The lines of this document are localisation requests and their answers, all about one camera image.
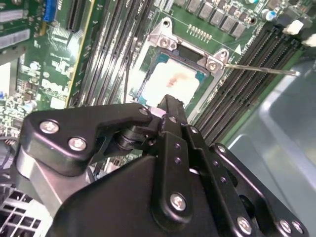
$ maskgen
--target black metal bracket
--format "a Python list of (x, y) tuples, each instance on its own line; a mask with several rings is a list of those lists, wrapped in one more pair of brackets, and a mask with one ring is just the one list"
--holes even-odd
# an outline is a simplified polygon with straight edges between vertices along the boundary
[[(60, 230), (72, 231), (87, 222), (93, 226), (89, 231), (103, 236), (104, 228), (117, 222), (121, 225), (124, 219), (133, 232), (129, 236), (144, 233), (135, 228), (141, 222), (148, 224), (146, 233), (152, 236), (308, 237), (298, 218), (226, 147), (207, 147), (201, 133), (183, 118), (180, 104), (166, 96), (159, 105), (166, 109), (161, 118), (139, 104), (35, 112), (25, 118), (22, 150), (59, 175), (79, 176), (91, 160), (125, 155), (135, 148), (150, 155), (71, 195), (56, 214), (55, 236), (67, 236)], [(55, 126), (45, 128), (43, 122)], [(79, 138), (85, 146), (72, 147), (72, 138)], [(111, 202), (119, 203), (120, 212)], [(92, 216), (82, 210), (89, 210)], [(94, 216), (101, 221), (91, 221)], [(87, 236), (85, 231), (80, 230), (78, 236)], [(115, 228), (110, 233), (129, 234)]]
[(152, 214), (164, 229), (183, 229), (193, 215), (188, 148), (181, 124), (174, 116), (162, 117), (154, 173)]
[[(97, 138), (110, 142), (115, 133), (132, 125), (146, 125), (152, 120), (150, 112), (140, 104), (118, 104), (74, 109), (35, 112), (24, 121), (20, 145), (25, 152), (66, 176), (77, 176), (86, 170), (97, 152)], [(51, 131), (41, 124), (50, 121)], [(69, 146), (71, 138), (85, 143), (81, 151)]]

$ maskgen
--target green circuit board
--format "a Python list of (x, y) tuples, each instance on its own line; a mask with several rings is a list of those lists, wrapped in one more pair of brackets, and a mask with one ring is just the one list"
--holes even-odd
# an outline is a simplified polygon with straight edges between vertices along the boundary
[[(124, 25), (138, 24), (138, 35), (132, 44), (128, 83), (129, 96), (133, 97), (159, 51), (158, 47), (153, 46), (144, 49), (147, 36), (163, 18), (171, 19), (172, 33), (175, 36), (198, 49), (209, 54), (214, 54), (221, 48), (226, 49), (229, 52), (229, 63), (237, 63), (240, 60), (266, 24), (263, 10), (273, 10), (278, 17), (287, 9), (291, 9), (296, 14), (295, 19), (303, 17), (312, 22), (315, 18), (308, 14), (313, 4), (309, 0), (300, 0), (295, 5), (287, 1), (272, 0), (260, 0), (256, 4), (236, 0), (130, 0), (106, 3), (102, 0), (86, 0), (80, 1), (83, 6), (79, 19), (80, 27), (74, 31), (69, 28), (69, 15), (74, 1), (56, 0), (56, 13), (51, 22), (42, 20), (45, 0), (22, 0), (20, 5), (14, 5), (12, 2), (0, 2), (0, 14), (21, 9), (23, 18), (0, 25), (0, 37), (17, 29), (30, 29), (31, 35), (30, 40), (24, 42), (27, 52), (19, 58), (16, 91), (5, 95), (0, 104), (1, 132), (12, 136), (17, 136), (17, 124), (30, 111), (93, 104), (85, 103), (84, 99), (79, 103), (79, 100), (88, 94), (94, 98), (99, 96), (100, 101), (121, 103), (125, 81), (122, 71), (126, 69), (127, 63), (118, 59), (120, 52), (116, 50), (127, 52), (125, 46), (119, 45), (119, 42), (132, 41), (128, 38), (131, 36), (123, 32)], [(211, 6), (211, 11), (202, 14), (206, 5)], [(213, 20), (216, 13), (220, 20)], [(139, 22), (136, 21), (136, 16), (141, 17)], [(96, 87), (91, 90), (84, 83), (94, 79), (91, 65), (98, 64), (95, 48), (101, 44), (98, 40), (102, 34), (109, 34), (112, 29), (116, 30), (115, 34), (105, 37), (105, 42), (102, 43), (115, 47), (109, 62), (98, 65), (100, 74), (95, 82)], [(113, 65), (118, 62), (122, 66), (119, 65), (119, 71), (115, 74)], [(222, 78), (225, 79), (229, 73), (230, 70), (225, 70)], [(104, 80), (109, 80), (107, 86), (104, 86)], [(212, 80), (213, 76), (209, 74), (200, 83), (186, 107), (187, 114), (195, 108)]]
[(64, 3), (65, 6), (59, 1), (56, 16), (50, 23), (43, 22), (41, 12), (39, 34), (42, 36), (27, 42), (27, 51), (18, 60), (15, 92), (0, 100), (3, 135), (18, 136), (24, 116), (31, 111), (66, 107), (79, 57), (89, 57), (95, 40), (91, 31), (101, 18), (103, 5), (101, 0), (87, 1), (80, 30), (72, 33), (64, 28), (69, 12), (68, 1)]

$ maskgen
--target silver bolt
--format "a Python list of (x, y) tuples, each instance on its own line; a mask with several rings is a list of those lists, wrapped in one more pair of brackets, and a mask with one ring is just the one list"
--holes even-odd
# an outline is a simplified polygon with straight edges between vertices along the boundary
[(12, 0), (12, 3), (13, 3), (14, 5), (21, 5), (22, 0)]
[(170, 196), (170, 202), (177, 211), (184, 211), (186, 209), (186, 202), (179, 194), (172, 194)]
[(170, 121), (172, 121), (172, 122), (174, 122), (174, 123), (177, 123), (177, 120), (176, 120), (176, 118), (175, 118), (175, 117), (170, 116), (170, 117), (169, 117), (169, 119), (170, 119)]
[(251, 225), (244, 217), (242, 216), (238, 217), (237, 222), (242, 232), (244, 232), (247, 235), (251, 234), (251, 231), (252, 231)]
[(148, 112), (147, 112), (147, 110), (146, 109), (144, 109), (144, 108), (140, 108), (139, 109), (139, 112), (141, 113), (141, 114), (143, 114), (143, 115), (148, 115)]
[(87, 147), (86, 142), (78, 137), (71, 138), (68, 142), (68, 145), (72, 150), (79, 152), (83, 151)]
[(47, 133), (47, 134), (53, 134), (58, 132), (59, 126), (57, 123), (52, 122), (52, 121), (44, 121), (39, 125), (39, 128), (41, 129), (42, 132)]
[(160, 40), (160, 46), (161, 47), (168, 47), (169, 44), (170, 44), (170, 40), (168, 40), (168, 39), (161, 39)]
[(209, 64), (208, 64), (208, 69), (210, 71), (214, 71), (215, 69), (217, 68), (217, 65), (215, 62), (211, 61)]
[(195, 127), (191, 127), (191, 131), (192, 131), (193, 133), (198, 133), (198, 131), (197, 131), (197, 129), (196, 129)]
[(285, 232), (287, 232), (289, 234), (292, 233), (291, 227), (286, 221), (280, 220), (280, 225), (282, 226), (282, 228), (284, 229)]
[(299, 232), (299, 233), (304, 233), (301, 225), (299, 223), (297, 223), (296, 221), (292, 221), (292, 225), (294, 226), (294, 228)]
[(225, 148), (222, 147), (222, 146), (218, 146), (218, 149), (219, 149), (221, 152), (223, 152), (223, 153), (226, 151)]

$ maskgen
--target white label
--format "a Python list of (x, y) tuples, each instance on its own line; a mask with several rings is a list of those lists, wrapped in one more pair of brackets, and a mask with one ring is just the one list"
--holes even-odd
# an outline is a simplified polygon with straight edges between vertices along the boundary
[(7, 36), (2, 36), (0, 37), (0, 49), (28, 40), (29, 38), (30, 38), (30, 29), (12, 33)]
[(0, 12), (0, 23), (14, 21), (23, 18), (23, 10), (12, 10)]
[(62, 110), (64, 109), (66, 106), (66, 102), (63, 100), (60, 100), (56, 97), (52, 97), (51, 98), (51, 102), (50, 102), (50, 107), (52, 109), (58, 109), (58, 110)]

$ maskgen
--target electronic components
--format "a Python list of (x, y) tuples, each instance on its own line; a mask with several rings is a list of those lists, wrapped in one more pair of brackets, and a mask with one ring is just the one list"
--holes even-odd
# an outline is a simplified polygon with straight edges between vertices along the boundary
[(166, 95), (172, 95), (188, 105), (199, 85), (207, 78), (209, 72), (195, 63), (201, 56), (193, 52), (191, 59), (183, 58), (187, 55), (187, 48), (180, 46), (179, 55), (167, 50), (158, 51), (150, 66), (145, 79), (140, 83), (140, 89), (132, 89), (130, 95), (137, 102), (147, 106), (157, 106)]
[(235, 23), (235, 19), (232, 18), (231, 16), (227, 16), (224, 21), (223, 24), (221, 26), (221, 29), (225, 32), (229, 32), (230, 29), (233, 27), (234, 23)]
[(56, 4), (57, 0), (46, 1), (45, 14), (43, 18), (45, 22), (52, 22), (54, 20), (56, 13)]
[(186, 3), (186, 0), (175, 0), (174, 3), (177, 4), (178, 6), (184, 6), (184, 4)]
[(258, 0), (245, 0), (246, 4), (254, 4), (256, 3)]
[(237, 23), (233, 29), (231, 30), (231, 34), (232, 36), (239, 38), (242, 33), (246, 30), (246, 26), (241, 24), (241, 23)]
[(264, 9), (261, 12), (262, 19), (266, 21), (273, 21), (276, 18), (277, 14), (274, 11), (270, 11), (269, 9)]
[(279, 5), (279, 3), (280, 3), (280, 0), (269, 0), (267, 7), (270, 10), (274, 10)]
[(216, 10), (213, 16), (211, 17), (210, 23), (215, 26), (218, 26), (222, 22), (223, 18), (224, 18), (224, 13), (219, 10)]
[(302, 42), (303, 45), (316, 47), (316, 34), (311, 35), (307, 40)]
[(299, 20), (293, 21), (286, 28), (283, 29), (283, 33), (287, 35), (297, 35), (303, 27), (303, 23)]
[(200, 18), (206, 20), (206, 19), (209, 18), (209, 16), (210, 16), (211, 12), (213, 11), (213, 9), (214, 9), (214, 8), (212, 7), (212, 5), (209, 4), (208, 2), (206, 2), (206, 3), (203, 5), (203, 7), (202, 7), (202, 9), (201, 9), (201, 11), (200, 11), (200, 13), (199, 13), (198, 16), (199, 16)]
[(188, 7), (187, 7), (187, 10), (189, 12), (192, 12), (192, 13), (195, 13), (198, 9), (198, 7), (200, 6), (202, 0), (191, 0)]
[(81, 20), (82, 20), (82, 15), (84, 12), (85, 2), (86, 0), (72, 0), (71, 1), (71, 7), (68, 14), (66, 30), (69, 30), (73, 33), (79, 30)]

